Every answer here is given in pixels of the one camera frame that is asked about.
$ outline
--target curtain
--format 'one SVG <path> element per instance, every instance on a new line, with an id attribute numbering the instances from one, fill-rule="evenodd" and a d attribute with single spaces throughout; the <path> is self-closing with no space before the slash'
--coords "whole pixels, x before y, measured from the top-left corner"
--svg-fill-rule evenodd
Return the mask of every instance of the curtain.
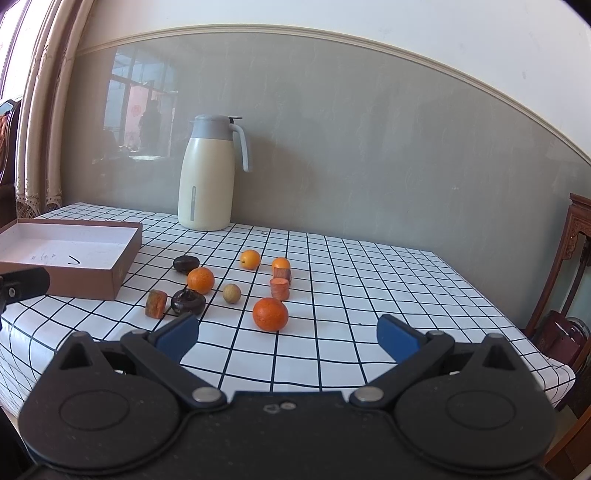
<path id="1" fill-rule="evenodd" d="M 61 207 L 60 150 L 74 55 L 93 0 L 52 0 L 29 68 L 17 136 L 17 214 Z"/>

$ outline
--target dark brown fruit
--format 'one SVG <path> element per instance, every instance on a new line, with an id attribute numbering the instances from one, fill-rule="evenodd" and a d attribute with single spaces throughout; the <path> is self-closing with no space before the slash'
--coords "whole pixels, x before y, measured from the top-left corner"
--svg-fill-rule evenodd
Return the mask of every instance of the dark brown fruit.
<path id="1" fill-rule="evenodd" d="M 188 275 L 191 270 L 199 268 L 199 259 L 192 255 L 181 255 L 173 261 L 173 268 L 182 274 Z"/>
<path id="2" fill-rule="evenodd" d="M 170 300 L 170 306 L 177 315 L 181 313 L 201 315 L 206 303 L 207 300 L 203 295 L 187 287 L 176 292 Z"/>

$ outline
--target thermos handle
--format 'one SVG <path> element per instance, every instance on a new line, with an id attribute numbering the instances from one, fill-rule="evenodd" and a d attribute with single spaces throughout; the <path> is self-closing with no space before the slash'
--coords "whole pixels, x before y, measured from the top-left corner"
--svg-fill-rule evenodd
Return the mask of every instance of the thermos handle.
<path id="1" fill-rule="evenodd" d="M 240 148 L 242 149 L 242 168 L 244 171 L 250 171 L 251 167 L 248 163 L 248 146 L 246 145 L 246 135 L 244 130 L 237 124 L 230 124 L 230 130 L 235 131 L 240 136 Z"/>

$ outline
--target orange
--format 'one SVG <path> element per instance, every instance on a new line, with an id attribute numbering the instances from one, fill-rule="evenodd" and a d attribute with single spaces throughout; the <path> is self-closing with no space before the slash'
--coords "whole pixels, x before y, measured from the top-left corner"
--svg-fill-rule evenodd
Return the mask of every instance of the orange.
<path id="1" fill-rule="evenodd" d="M 260 299 L 252 309 L 252 318 L 261 330 L 277 332 L 287 324 L 289 312 L 279 300 Z"/>
<path id="2" fill-rule="evenodd" d="M 277 257 L 273 260 L 271 268 L 291 268 L 290 261 L 284 257 Z"/>
<path id="3" fill-rule="evenodd" d="M 215 281 L 212 271 L 205 267 L 194 268 L 187 275 L 187 286 L 201 295 L 208 293 Z"/>
<path id="4" fill-rule="evenodd" d="M 256 250 L 244 250 L 240 255 L 240 266 L 247 270 L 254 270 L 261 264 L 261 254 Z"/>

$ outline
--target white tablecloth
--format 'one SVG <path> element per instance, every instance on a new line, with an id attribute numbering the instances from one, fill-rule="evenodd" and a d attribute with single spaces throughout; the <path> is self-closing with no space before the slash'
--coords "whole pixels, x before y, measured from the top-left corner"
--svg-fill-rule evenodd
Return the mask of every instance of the white tablecloth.
<path id="1" fill-rule="evenodd" d="M 23 401 L 65 338 L 85 330 L 117 340 L 134 328 L 154 330 L 173 318 L 144 314 L 147 292 L 169 296 L 186 277 L 172 261 L 193 254 L 215 277 L 206 295 L 199 342 L 182 365 L 228 396 L 236 390 L 342 390 L 349 394 L 395 362 L 376 342 L 375 326 L 392 313 L 422 332 L 440 329 L 459 342 L 504 334 L 557 404 L 574 383 L 573 371 L 546 358 L 483 295 L 430 252 L 249 225 L 219 232 L 189 231 L 173 215 L 77 203 L 47 218 L 142 222 L 144 241 L 116 301 L 39 297 L 8 306 L 0 332 L 0 401 L 18 414 Z M 256 271 L 236 260 L 253 248 Z M 280 333 L 260 331 L 252 307 L 269 296 L 270 263 L 292 266 L 290 319 Z M 221 288 L 237 284 L 243 296 L 229 305 Z"/>

